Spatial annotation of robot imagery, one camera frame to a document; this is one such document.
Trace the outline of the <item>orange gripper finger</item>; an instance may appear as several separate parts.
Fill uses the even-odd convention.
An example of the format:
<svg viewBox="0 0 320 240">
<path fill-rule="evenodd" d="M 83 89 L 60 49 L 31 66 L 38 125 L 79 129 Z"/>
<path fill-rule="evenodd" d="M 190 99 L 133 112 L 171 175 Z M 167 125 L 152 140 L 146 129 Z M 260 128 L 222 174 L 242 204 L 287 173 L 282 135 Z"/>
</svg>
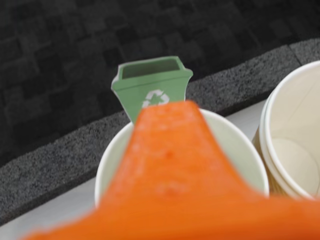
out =
<svg viewBox="0 0 320 240">
<path fill-rule="evenodd" d="M 31 240 L 317 240 L 320 203 L 238 175 L 192 101 L 143 109 L 96 210 Z"/>
</svg>

